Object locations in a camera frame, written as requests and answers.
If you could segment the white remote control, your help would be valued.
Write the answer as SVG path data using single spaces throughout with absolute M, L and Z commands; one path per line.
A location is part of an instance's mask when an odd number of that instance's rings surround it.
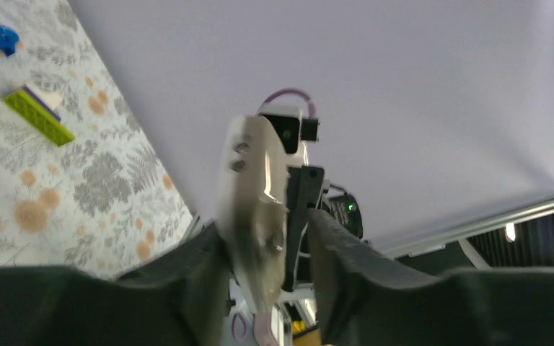
M 258 115 L 233 119 L 219 166 L 214 224 L 249 309 L 268 314 L 283 291 L 286 261 L 287 154 L 269 120 Z

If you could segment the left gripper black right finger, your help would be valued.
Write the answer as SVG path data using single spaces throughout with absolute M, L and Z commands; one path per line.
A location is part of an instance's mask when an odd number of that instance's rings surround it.
M 554 269 L 433 276 L 308 212 L 321 338 L 331 345 L 554 345 Z

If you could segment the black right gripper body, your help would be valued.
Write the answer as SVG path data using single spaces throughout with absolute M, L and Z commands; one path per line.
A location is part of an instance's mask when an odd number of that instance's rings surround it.
M 293 292 L 312 284 L 309 241 L 306 235 L 308 210 L 330 214 L 358 238 L 364 236 L 359 204 L 344 187 L 325 179 L 325 170 L 316 166 L 289 167 L 286 189 L 288 208 L 285 278 L 282 289 Z

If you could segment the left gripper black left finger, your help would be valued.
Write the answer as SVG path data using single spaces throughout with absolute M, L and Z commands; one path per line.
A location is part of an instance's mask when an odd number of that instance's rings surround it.
M 229 271 L 214 226 L 116 280 L 0 267 L 0 345 L 218 345 Z

